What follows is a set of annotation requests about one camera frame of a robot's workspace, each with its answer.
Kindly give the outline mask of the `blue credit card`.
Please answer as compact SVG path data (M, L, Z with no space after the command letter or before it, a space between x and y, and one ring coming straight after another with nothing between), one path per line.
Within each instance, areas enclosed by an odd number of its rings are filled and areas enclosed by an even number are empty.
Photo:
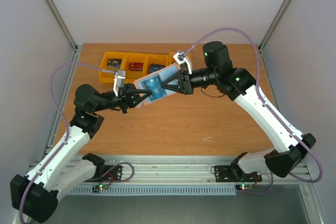
M150 76L140 82L145 90L152 92L152 95L146 98L146 103L152 103L166 97L166 91L161 87L161 83L161 78L158 75Z

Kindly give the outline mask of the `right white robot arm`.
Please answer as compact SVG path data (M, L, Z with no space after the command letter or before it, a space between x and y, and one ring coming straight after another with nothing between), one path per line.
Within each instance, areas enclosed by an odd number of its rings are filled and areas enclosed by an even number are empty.
M257 153L244 152L230 165L233 177L243 180L249 174L270 171L285 178L306 157L316 143L315 137L292 126L267 99L256 79L244 68L233 67L228 48L220 41L203 46L206 68L193 70L188 56L173 55L180 69L162 82L162 88L193 94L195 88L215 85L220 93L242 107L260 126L273 147Z

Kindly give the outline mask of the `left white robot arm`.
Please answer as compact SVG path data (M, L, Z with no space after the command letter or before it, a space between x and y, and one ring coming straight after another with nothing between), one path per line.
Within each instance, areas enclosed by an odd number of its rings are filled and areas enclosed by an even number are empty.
M19 211L21 223L43 223L55 212L61 199L83 182L100 181L110 171L105 160L87 154L72 169L64 171L74 155L86 145L100 129L104 118L102 110L120 110L126 113L151 95L126 84L120 91L99 93L89 84L75 92L75 115L66 123L66 132L52 150L25 176L16 175L10 182L12 206Z

